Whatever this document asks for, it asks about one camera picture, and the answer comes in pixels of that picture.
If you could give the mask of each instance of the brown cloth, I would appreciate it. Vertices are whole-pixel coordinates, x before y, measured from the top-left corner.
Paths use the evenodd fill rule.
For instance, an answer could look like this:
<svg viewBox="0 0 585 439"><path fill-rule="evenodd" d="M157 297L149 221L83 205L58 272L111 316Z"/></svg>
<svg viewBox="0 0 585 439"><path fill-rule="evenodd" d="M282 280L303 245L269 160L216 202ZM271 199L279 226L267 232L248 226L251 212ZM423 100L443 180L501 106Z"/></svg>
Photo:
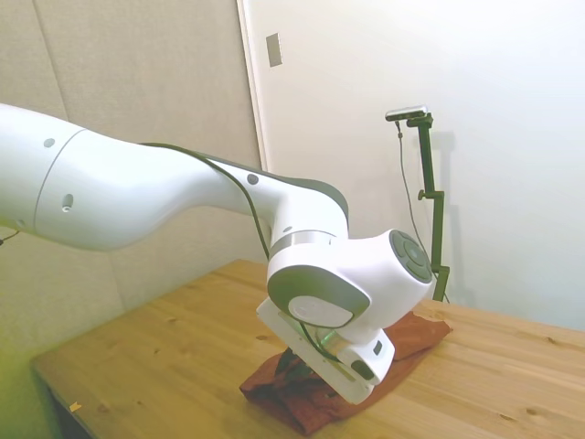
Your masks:
<svg viewBox="0 0 585 439"><path fill-rule="evenodd" d="M249 401L296 431L312 434L332 421L361 412L394 390L451 329L445 322L431 322L410 312L384 332L396 349L394 360L386 378L357 405L346 402L315 373L291 380L287 371L301 364L298 358L275 374L282 354L267 359L239 389Z"/></svg>

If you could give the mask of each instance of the wooden table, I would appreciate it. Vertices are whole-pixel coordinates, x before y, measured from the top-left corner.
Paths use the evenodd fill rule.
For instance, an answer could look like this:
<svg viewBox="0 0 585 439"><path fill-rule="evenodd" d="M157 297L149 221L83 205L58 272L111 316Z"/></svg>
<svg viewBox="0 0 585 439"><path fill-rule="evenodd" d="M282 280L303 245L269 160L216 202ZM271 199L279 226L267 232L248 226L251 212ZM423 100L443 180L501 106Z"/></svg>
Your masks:
<svg viewBox="0 0 585 439"><path fill-rule="evenodd" d="M300 437L239 392L283 349L254 312L265 270L233 262L36 358L62 422L100 439ZM453 332L384 400L315 438L585 437L585 333L432 301L415 312Z"/></svg>

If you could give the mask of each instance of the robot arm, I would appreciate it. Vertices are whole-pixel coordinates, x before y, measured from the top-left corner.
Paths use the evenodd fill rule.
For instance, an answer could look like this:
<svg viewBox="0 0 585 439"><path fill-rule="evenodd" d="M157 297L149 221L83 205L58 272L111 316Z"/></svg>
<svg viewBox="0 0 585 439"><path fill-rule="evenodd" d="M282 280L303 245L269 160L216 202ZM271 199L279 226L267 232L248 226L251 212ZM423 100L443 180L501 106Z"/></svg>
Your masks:
<svg viewBox="0 0 585 439"><path fill-rule="evenodd" d="M0 225L108 251L194 206L250 214L240 187L193 154L0 104ZM325 183L207 160L245 187L271 227L260 319L342 397L363 401L394 355L381 328L429 291L424 252L397 230L348 239L345 199Z"/></svg>

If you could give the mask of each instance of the black cable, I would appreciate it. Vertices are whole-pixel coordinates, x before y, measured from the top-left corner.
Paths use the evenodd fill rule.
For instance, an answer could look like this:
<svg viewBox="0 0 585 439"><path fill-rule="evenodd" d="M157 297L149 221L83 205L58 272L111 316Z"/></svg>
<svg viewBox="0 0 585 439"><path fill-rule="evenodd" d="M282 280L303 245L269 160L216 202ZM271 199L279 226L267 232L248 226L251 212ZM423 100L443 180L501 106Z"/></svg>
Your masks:
<svg viewBox="0 0 585 439"><path fill-rule="evenodd" d="M412 222L412 227L414 228L414 233L417 235L417 240L419 240L419 244L422 248L422 251L424 252L424 255L427 258L427 262L429 263L429 265L431 265L431 259L429 258L429 254L427 253L427 249L425 248L424 244L422 243L422 239L420 238L419 235L419 229L417 228L417 223L414 220L414 213L412 212L412 201L410 200L410 191L409 191L409 184L406 181L406 173L404 172L404 152L403 152L403 146L402 146L402 130L400 130L400 122L399 121L395 121L396 127L399 130L399 143L400 143L400 172L402 174L402 182L404 183L404 189L406 190L406 200L409 202L409 213L410 213L410 221ZM431 270L431 273L433 276L435 276L435 279L438 280L439 276L437 276L437 273L435 273L433 270ZM449 296L447 295L447 293L445 293L445 299L447 300L447 303L450 304L451 301L449 300Z"/></svg>
<svg viewBox="0 0 585 439"><path fill-rule="evenodd" d="M268 250L268 245L266 244L266 240L264 239L264 234L262 233L260 219L258 218L258 212L256 211L256 207L254 206L254 202L252 201L252 198L251 198L248 190L244 187L244 185L242 185L238 181L237 178L235 178L233 175L231 175L230 172L226 171L223 167L218 166L215 163L213 163L211 160L209 160L204 155L201 155L200 153L197 153L195 151L191 151L190 149L181 148L180 146L176 146L176 145L159 144L159 143L144 143L144 144L140 144L140 145L172 149L172 150L178 151L178 152L183 153L183 154L191 155L192 157L205 163L207 166L211 167L212 169L215 169L220 174L223 174L224 176L229 178L237 187L239 187L239 189L243 192L244 197L246 197L246 200L248 200L248 204L250 205L251 214L252 214L252 217L254 218L254 223L256 224L256 231L258 232L258 237L260 238L260 242L262 244L262 249L264 250L264 254L266 255L266 259L270 258L270 251Z"/></svg>
<svg viewBox="0 0 585 439"><path fill-rule="evenodd" d="M0 239L0 245L4 244L8 240L12 240L18 233L20 233L20 230L17 230L12 235L8 235L5 238Z"/></svg>

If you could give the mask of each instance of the white wall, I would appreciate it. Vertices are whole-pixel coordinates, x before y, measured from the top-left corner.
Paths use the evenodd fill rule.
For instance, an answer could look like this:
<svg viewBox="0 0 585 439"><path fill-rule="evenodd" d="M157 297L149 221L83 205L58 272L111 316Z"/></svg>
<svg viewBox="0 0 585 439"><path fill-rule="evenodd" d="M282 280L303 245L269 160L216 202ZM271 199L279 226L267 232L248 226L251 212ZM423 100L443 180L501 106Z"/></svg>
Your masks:
<svg viewBox="0 0 585 439"><path fill-rule="evenodd" d="M354 237L412 232L383 116L426 103L453 302L585 329L583 2L244 4L271 172L339 187ZM284 62L270 69L274 32ZM416 132L405 140L416 194ZM430 243L431 204L415 209Z"/></svg>

